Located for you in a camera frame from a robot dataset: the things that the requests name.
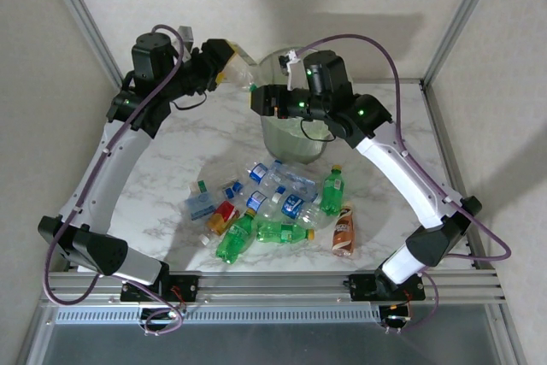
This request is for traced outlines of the aluminium table edge rail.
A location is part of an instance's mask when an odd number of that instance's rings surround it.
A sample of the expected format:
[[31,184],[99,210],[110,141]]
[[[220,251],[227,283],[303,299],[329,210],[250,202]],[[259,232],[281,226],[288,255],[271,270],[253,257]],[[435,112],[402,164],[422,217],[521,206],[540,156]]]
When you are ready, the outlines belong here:
[[[347,76],[347,80],[351,83],[355,84],[388,84],[388,83],[394,83],[394,79],[355,79],[351,78],[349,75]],[[401,78],[399,79],[399,83],[401,84],[414,84],[418,83],[418,79],[411,79],[411,78]],[[134,87],[137,86],[150,86],[152,89],[154,89],[157,85],[152,85],[150,82],[146,82],[144,80],[137,79],[136,75],[134,78],[127,77],[125,78],[121,83],[121,89],[128,90],[130,88],[130,84],[134,83]],[[213,76],[212,79],[200,79],[196,76],[189,77],[189,78],[183,78],[181,76],[175,76],[166,85],[166,88],[168,86],[175,86],[175,87],[190,87],[200,89],[203,88],[204,90],[214,90],[217,86],[219,86],[221,83],[230,83],[237,87],[242,87],[244,89],[249,89],[250,87],[260,87],[262,85],[289,85],[290,87],[307,87],[308,86],[308,78],[303,76],[295,76],[293,75],[290,79],[289,77],[283,78],[283,79],[277,79],[277,80],[265,80],[265,79],[259,79],[259,80],[252,80],[252,79],[228,79],[226,76],[220,76],[218,79]]]

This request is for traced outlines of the red label orange drink bottle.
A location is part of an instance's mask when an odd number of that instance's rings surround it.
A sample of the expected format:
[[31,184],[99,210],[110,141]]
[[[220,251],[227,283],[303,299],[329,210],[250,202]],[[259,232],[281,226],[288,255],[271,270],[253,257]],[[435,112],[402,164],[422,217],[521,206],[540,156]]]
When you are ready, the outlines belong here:
[[205,231],[199,235],[202,245],[208,245],[216,237],[221,237],[239,218],[239,211],[230,201],[223,201],[206,220]]

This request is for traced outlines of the pale blue square bottle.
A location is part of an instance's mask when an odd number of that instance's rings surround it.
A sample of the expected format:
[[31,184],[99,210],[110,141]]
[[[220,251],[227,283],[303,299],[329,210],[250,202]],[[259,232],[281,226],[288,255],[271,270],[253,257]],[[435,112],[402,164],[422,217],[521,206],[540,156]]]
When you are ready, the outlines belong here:
[[215,211],[215,199],[204,180],[198,180],[189,186],[189,196],[185,200],[185,209],[191,221],[196,221]]

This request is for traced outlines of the brown drink bottle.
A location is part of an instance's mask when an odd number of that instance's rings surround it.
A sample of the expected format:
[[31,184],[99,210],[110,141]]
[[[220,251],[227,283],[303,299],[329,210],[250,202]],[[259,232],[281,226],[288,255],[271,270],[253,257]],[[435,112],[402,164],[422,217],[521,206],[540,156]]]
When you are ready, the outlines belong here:
[[351,256],[355,247],[354,206],[346,202],[338,214],[332,237],[332,253],[335,256]]

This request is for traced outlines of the clear bottle dark blue label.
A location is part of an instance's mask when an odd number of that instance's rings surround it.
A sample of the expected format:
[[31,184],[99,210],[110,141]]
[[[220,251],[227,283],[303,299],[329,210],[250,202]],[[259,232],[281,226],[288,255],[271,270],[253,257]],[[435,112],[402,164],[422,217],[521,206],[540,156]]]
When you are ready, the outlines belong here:
[[283,162],[280,160],[274,160],[269,166],[263,162],[251,162],[245,169],[249,178],[260,184],[266,178],[272,177],[282,164]]

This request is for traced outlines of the green plastic bottle yellow cap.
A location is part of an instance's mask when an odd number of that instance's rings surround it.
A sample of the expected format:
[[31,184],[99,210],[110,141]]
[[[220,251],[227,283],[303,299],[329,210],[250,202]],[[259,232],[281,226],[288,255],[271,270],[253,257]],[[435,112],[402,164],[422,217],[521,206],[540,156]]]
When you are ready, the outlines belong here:
[[296,244],[314,240],[315,230],[297,223],[260,221],[256,225],[256,240],[262,243]]
[[344,178],[340,165],[333,165],[331,173],[323,181],[321,210],[327,215],[336,215],[342,206]]
[[234,264],[238,256],[248,249],[256,236],[255,217],[255,210],[247,208],[244,215],[228,228],[216,249],[215,256],[225,263]]

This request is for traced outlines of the pale green bin liner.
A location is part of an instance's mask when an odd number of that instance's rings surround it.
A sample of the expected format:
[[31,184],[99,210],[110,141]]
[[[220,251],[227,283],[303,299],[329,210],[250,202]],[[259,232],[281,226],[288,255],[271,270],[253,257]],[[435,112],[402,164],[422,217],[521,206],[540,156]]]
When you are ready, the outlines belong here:
[[[277,80],[286,78],[280,69],[278,58],[287,50],[300,49],[300,46],[288,46],[277,49],[269,55],[263,57],[259,62],[259,67],[262,71],[262,77],[265,80]],[[315,49],[311,49],[304,53],[302,59]],[[290,147],[295,147],[300,143],[323,144],[323,140],[332,140],[333,136],[328,131],[327,126],[321,121],[305,121],[303,123],[304,131],[309,137],[319,139],[320,142],[314,142],[307,138],[301,130],[300,119],[290,118],[288,120],[280,120],[277,117],[262,117],[262,130],[266,143],[282,143],[289,144]]]

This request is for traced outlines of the aluminium frame post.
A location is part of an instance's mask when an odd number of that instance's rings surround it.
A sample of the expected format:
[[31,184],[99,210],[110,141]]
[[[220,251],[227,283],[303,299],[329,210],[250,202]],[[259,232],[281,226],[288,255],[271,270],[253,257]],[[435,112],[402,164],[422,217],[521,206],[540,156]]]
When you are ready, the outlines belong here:
[[422,77],[423,90],[432,85],[480,0],[461,0]]
[[119,89],[124,77],[116,63],[97,23],[93,19],[90,10],[84,0],[63,0],[67,5],[71,16],[91,47],[91,51],[98,59],[100,66],[106,73],[114,88]]

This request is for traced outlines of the clear plastic bottle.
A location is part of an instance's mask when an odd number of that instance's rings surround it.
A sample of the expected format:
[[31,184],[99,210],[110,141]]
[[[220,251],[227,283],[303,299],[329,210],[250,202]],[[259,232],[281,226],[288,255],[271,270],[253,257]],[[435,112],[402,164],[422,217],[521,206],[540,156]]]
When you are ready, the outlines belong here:
[[239,55],[233,56],[229,60],[222,73],[227,82],[244,91],[252,91],[262,84],[261,72],[257,63]]

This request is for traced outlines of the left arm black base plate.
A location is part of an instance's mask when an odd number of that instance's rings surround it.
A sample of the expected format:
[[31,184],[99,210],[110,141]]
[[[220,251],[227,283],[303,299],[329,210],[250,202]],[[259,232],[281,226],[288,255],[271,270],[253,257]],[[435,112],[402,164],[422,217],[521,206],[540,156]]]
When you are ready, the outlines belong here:
[[[156,280],[151,286],[145,286],[145,288],[170,303],[193,303],[196,301],[198,281],[198,275],[168,274]],[[122,302],[140,303],[151,302],[152,300],[153,298],[147,292],[141,291],[134,285],[125,284],[122,286]]]

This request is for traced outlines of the grey mesh waste bin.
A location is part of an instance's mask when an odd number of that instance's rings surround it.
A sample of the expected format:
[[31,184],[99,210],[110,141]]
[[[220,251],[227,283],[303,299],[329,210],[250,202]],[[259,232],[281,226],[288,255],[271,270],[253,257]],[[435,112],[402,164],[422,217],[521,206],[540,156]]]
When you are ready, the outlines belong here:
[[[266,143],[264,139],[264,133],[262,130],[264,144],[268,152],[275,158],[282,162],[298,162],[302,164],[309,164],[317,160],[326,149],[327,140],[323,140],[323,144],[310,144],[300,143],[295,147],[290,147],[289,144],[278,143]],[[319,139],[310,138],[314,142],[320,142]]]

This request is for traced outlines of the aluminium side frame rail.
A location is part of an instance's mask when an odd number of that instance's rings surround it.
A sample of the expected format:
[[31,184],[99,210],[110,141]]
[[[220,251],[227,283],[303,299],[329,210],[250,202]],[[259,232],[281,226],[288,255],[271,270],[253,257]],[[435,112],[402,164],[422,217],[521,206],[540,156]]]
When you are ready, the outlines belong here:
[[[467,189],[463,183],[456,156],[432,85],[427,85],[425,81],[422,80],[420,82],[420,87],[438,149],[443,159],[445,174],[453,188],[462,195],[466,195]],[[498,302],[487,303],[485,305],[485,315],[488,320],[499,364],[529,365],[517,334],[514,320],[509,311],[507,301],[502,298]]]
[[[49,244],[42,275],[48,302],[37,306],[16,365],[39,365],[43,361],[44,346],[49,339],[49,303],[72,306],[83,302],[99,277],[117,273],[128,260],[130,249],[126,241],[107,232],[123,186],[150,144],[148,134],[130,128],[131,121],[141,111],[140,106],[124,122],[106,122],[100,144],[75,193],[57,216],[44,216],[38,224],[38,232]],[[50,287],[50,263],[55,253],[96,274],[88,290],[74,301],[60,303]]]

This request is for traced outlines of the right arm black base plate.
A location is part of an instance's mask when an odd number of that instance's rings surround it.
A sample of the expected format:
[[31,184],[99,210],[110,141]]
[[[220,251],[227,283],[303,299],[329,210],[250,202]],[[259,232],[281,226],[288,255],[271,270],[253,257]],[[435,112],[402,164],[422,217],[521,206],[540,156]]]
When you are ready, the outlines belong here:
[[426,298],[421,277],[411,275],[402,284],[395,284],[378,273],[351,274],[345,280],[352,302],[423,301]]

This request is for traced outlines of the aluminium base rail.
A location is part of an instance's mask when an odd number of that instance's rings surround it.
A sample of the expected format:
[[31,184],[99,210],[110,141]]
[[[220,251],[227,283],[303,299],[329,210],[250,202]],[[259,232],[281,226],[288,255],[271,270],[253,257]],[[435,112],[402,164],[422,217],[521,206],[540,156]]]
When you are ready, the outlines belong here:
[[[351,272],[175,272],[198,275],[196,301],[189,305],[282,306],[350,304],[344,285]],[[440,270],[420,276],[426,298],[411,303],[487,304],[505,293],[492,269]]]

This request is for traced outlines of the clear bottle blue label white cap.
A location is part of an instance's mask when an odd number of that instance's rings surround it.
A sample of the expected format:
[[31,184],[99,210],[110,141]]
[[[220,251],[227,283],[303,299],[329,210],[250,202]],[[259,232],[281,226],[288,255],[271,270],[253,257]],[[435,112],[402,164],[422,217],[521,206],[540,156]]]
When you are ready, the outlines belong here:
[[297,194],[284,194],[275,206],[275,215],[283,221],[296,222],[304,228],[326,228],[331,218],[321,209],[321,197],[317,195],[312,201],[307,201]]

